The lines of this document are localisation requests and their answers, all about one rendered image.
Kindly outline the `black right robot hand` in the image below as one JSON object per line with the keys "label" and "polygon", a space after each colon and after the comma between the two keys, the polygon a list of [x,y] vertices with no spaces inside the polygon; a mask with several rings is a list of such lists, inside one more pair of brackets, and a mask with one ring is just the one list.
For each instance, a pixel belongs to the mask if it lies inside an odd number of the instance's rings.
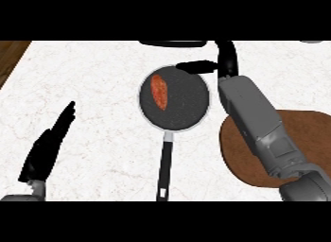
{"label": "black right robot hand", "polygon": [[238,53],[232,41],[216,41],[219,54],[217,62],[210,60],[197,60],[180,62],[176,68],[189,74],[209,74],[217,71],[220,78],[235,77],[240,74]]}

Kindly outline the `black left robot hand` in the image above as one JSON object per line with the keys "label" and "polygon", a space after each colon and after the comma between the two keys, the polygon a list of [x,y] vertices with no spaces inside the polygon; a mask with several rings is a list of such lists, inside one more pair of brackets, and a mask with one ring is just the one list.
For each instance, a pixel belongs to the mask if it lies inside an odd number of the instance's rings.
{"label": "black left robot hand", "polygon": [[43,132],[40,138],[34,142],[18,177],[21,182],[45,182],[47,180],[74,119],[76,102],[71,101],[61,113],[53,128]]}

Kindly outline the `dark grey frying pan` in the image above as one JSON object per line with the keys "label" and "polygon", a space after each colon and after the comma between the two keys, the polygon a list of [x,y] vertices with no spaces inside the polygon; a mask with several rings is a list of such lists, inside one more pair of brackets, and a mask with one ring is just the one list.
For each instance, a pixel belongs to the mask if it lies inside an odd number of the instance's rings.
{"label": "dark grey frying pan", "polygon": [[[163,90],[167,91],[167,103],[163,105],[154,98],[154,80],[163,83]],[[175,134],[201,123],[210,108],[210,90],[204,78],[173,65],[158,68],[141,85],[139,102],[146,121],[166,133],[157,201],[167,201]]]}

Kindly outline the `orange sweet potato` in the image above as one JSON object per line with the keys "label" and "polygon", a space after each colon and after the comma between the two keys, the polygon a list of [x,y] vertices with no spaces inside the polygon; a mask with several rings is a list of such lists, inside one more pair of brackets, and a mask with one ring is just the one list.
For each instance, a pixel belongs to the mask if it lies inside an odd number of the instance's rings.
{"label": "orange sweet potato", "polygon": [[167,83],[160,75],[151,78],[151,93],[158,108],[164,111],[167,108]]}

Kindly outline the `brown wooden cutting board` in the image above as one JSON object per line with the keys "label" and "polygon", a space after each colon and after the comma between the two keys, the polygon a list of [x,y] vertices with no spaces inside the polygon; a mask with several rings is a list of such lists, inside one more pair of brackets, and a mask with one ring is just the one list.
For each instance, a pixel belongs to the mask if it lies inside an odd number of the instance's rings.
{"label": "brown wooden cutting board", "polygon": [[[318,164],[331,178],[331,115],[315,111],[279,110],[288,134],[310,162]],[[231,116],[219,133],[220,152],[237,178],[256,187],[278,188],[294,178],[281,180],[268,175],[253,155]]]}

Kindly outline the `black rounded object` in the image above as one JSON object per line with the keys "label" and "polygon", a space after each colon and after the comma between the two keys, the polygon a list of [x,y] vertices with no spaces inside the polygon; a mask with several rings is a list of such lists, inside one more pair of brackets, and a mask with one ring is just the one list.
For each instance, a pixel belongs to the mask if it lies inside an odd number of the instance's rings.
{"label": "black rounded object", "polygon": [[142,44],[160,47],[197,48],[207,44],[207,41],[141,41]]}

